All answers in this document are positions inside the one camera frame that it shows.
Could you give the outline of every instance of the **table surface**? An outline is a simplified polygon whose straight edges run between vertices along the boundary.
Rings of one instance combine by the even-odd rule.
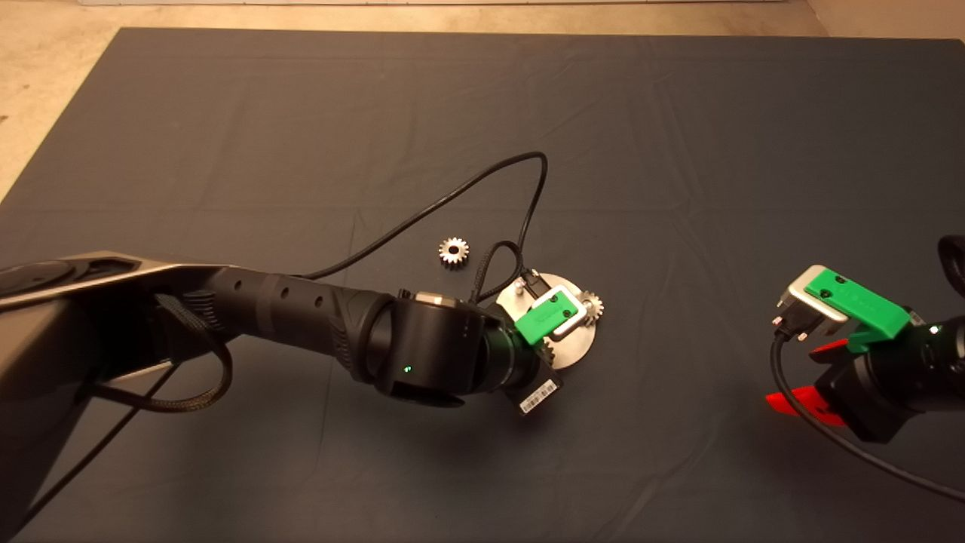
[[[963,230],[963,89],[954,41],[123,30],[0,205],[0,265],[109,248],[303,272],[539,149],[527,263],[607,312],[526,418],[498,395],[398,403],[238,339],[227,397],[139,415],[17,540],[957,540],[956,504],[763,396],[774,302],[810,264],[961,312],[934,244]],[[472,272],[435,246],[514,237],[535,175],[494,177],[333,282],[465,296]],[[796,384],[819,371],[803,352]],[[163,394],[217,372],[186,364]],[[122,412],[95,402],[54,473]],[[959,423],[870,448],[965,486]]]

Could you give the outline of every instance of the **green bracket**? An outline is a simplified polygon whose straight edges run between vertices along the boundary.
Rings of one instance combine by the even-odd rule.
[[[867,353],[868,343],[895,339],[911,322],[900,305],[831,270],[822,271],[804,290],[861,323],[848,336],[847,348],[852,353]]]
[[[516,329],[523,334],[530,345],[536,345],[542,338],[569,320],[576,313],[576,306],[566,296],[558,295],[547,299],[530,309],[516,321]]]

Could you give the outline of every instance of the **black strap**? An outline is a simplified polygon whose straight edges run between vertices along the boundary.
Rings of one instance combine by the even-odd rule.
[[[228,388],[232,384],[233,361],[231,352],[214,335],[207,324],[185,308],[180,300],[165,294],[155,295],[154,298],[158,305],[171,314],[185,329],[205,340],[214,355],[221,361],[221,381],[214,388],[182,400],[160,400],[106,385],[92,385],[89,387],[88,393],[94,397],[156,413],[185,413],[211,406],[228,392]]]
[[[945,236],[938,241],[942,271],[955,292],[965,298],[965,236]]]

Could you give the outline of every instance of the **gear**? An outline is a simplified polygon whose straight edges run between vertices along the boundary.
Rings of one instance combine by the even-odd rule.
[[[583,291],[576,296],[576,299],[587,308],[587,317],[583,320],[583,326],[592,326],[603,316],[603,300],[596,294]]]
[[[450,270],[462,268],[469,260],[469,243],[462,238],[448,238],[439,244],[439,260]]]
[[[553,346],[550,344],[549,339],[543,338],[542,346],[537,348],[537,352],[545,359],[547,362],[552,363],[553,358],[556,355],[553,353]]]

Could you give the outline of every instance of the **black cable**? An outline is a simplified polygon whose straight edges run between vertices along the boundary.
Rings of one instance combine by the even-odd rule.
[[[378,238],[372,243],[369,243],[369,245],[366,246],[365,248],[359,250],[355,254],[344,259],[342,262],[329,266],[328,268],[325,268],[323,270],[312,271],[311,273],[305,273],[298,276],[304,277],[306,279],[315,280],[315,279],[321,279],[323,277],[327,277],[332,273],[341,272],[345,268],[348,268],[349,266],[355,264],[356,262],[376,252],[382,245],[391,241],[395,236],[398,236],[413,224],[419,222],[423,218],[426,218],[427,215],[445,206],[446,204],[452,202],[460,194],[472,188],[476,183],[502,170],[503,168],[512,166],[514,164],[518,164],[519,162],[523,162],[526,160],[532,160],[534,158],[538,158],[540,163],[539,181],[537,183],[536,190],[533,192],[533,199],[530,202],[530,207],[526,211],[526,215],[523,217],[523,225],[522,225],[522,228],[520,228],[519,230],[519,239],[516,242],[516,245],[518,245],[520,250],[522,250],[523,242],[526,241],[526,232],[527,230],[529,230],[529,227],[530,227],[530,219],[533,218],[533,213],[536,211],[537,203],[539,202],[539,197],[542,194],[543,185],[546,183],[546,173],[549,170],[549,160],[546,158],[546,154],[540,151],[531,151],[529,153],[523,153],[522,155],[516,155],[515,157],[504,158],[496,162],[495,164],[492,164],[491,166],[485,168],[483,171],[469,178],[462,185],[457,186],[450,193],[446,194],[445,196],[442,196],[432,204],[423,208],[418,213],[410,216],[408,219],[401,222],[398,226],[383,234],[382,237]]]
[[[221,399],[232,385],[234,363],[231,351],[224,342],[215,337],[207,324],[185,308],[178,298],[157,294],[154,299],[161,309],[172,315],[187,331],[207,343],[208,348],[221,362],[221,379],[218,384],[196,396],[181,400],[159,400],[100,384],[89,386],[86,392],[94,397],[155,413],[188,413],[210,407]]]
[[[516,259],[516,266],[513,269],[512,274],[510,274],[510,276],[502,283],[480,294],[480,290],[483,289],[483,284],[485,283],[485,276],[489,272],[489,263],[492,261],[493,255],[496,254],[496,251],[499,250],[500,247],[505,247],[512,251],[512,255]],[[501,242],[494,243],[482,256],[479,266],[476,268],[476,280],[473,283],[473,291],[469,295],[469,303],[479,304],[481,301],[488,300],[499,294],[500,291],[510,286],[512,282],[516,280],[516,277],[523,274],[523,269],[523,251],[518,244],[509,240],[502,240]]]
[[[871,464],[879,470],[897,477],[907,483],[911,483],[919,488],[927,490],[928,492],[965,503],[965,492],[945,486],[941,483],[937,483],[920,475],[906,472],[898,466],[874,456],[858,445],[839,436],[833,430],[822,424],[817,417],[811,414],[811,412],[808,411],[808,409],[804,407],[796,397],[794,397],[790,386],[787,384],[787,379],[785,379],[784,368],[781,363],[781,349],[784,347],[784,344],[788,339],[790,339],[790,336],[782,332],[775,334],[774,343],[771,344],[771,374],[773,374],[774,383],[777,384],[778,390],[781,392],[785,400],[787,400],[787,403],[790,404],[790,407],[793,408],[795,412],[801,415],[801,418],[803,418],[805,422],[810,424],[811,427],[814,430],[817,430],[822,436],[831,440],[831,442],[835,445],[841,447],[858,459]]]
[[[209,407],[214,402],[218,401],[231,386],[232,383],[232,355],[228,350],[228,347],[214,335],[213,332],[207,327],[204,321],[198,318],[197,315],[186,309],[180,301],[170,295],[157,294],[154,295],[154,299],[158,306],[166,310],[171,314],[179,323],[181,323],[185,329],[194,333],[198,337],[204,339],[211,351],[218,357],[218,360],[222,364],[221,380],[214,388],[203,392],[193,398],[187,398],[184,400],[157,400],[154,399],[154,395],[168,382],[169,379],[174,375],[175,371],[178,369],[178,365],[174,365],[169,368],[148,391],[141,394],[134,394],[126,390],[120,390],[113,388],[111,386],[94,385],[87,387],[83,390],[83,393],[87,393],[94,397],[100,397],[121,404],[130,406],[130,410],[121,417],[120,420],[100,439],[97,444],[91,448],[83,458],[80,459],[77,464],[70,468],[70,470],[65,473],[60,479],[54,483],[39,500],[31,505],[30,509],[24,515],[23,520],[20,521],[20,526],[17,529],[20,531],[24,529],[30,521],[34,519],[41,511],[50,503],[51,500],[57,497],[62,490],[64,490],[70,482],[84,471],[91,462],[100,454],[104,448],[110,444],[118,434],[124,429],[128,422],[134,418],[142,410],[144,411],[154,411],[160,413],[185,413],[189,411],[197,411],[206,407]]]
[[[177,370],[178,366],[172,366],[166,372],[164,372],[164,374],[154,382],[147,393],[144,394],[144,397],[151,398],[154,396],[161,389],[161,387],[164,386],[169,379],[171,379]],[[47,491],[43,493],[43,496],[41,496],[39,500],[35,501],[34,504],[30,506],[27,514],[25,514],[23,516],[23,520],[20,521],[20,526],[17,528],[17,531],[26,528],[26,526],[30,524],[30,521],[34,520],[34,517],[40,514],[40,512],[47,507],[47,504],[50,503],[51,500],[56,498],[57,495],[60,494],[60,492],[64,490],[64,488],[69,485],[77,475],[84,471],[91,464],[91,462],[94,461],[98,454],[100,454],[100,452],[104,450],[107,445],[114,441],[114,438],[121,433],[121,430],[124,429],[127,423],[130,422],[131,419],[134,418],[134,416],[140,411],[141,408],[138,407],[128,410],[127,413],[121,417],[121,420],[118,420],[117,423],[111,427],[110,431],[108,431],[107,434],[104,435],[104,437],[101,438],[100,441],[97,442],[97,444],[94,445],[94,447],[91,448],[91,450],[88,451],[87,454],[85,454],[84,457],[73,466],[73,468],[70,468],[70,470],[67,473],[64,473],[64,475],[58,479],[53,486],[47,489]]]

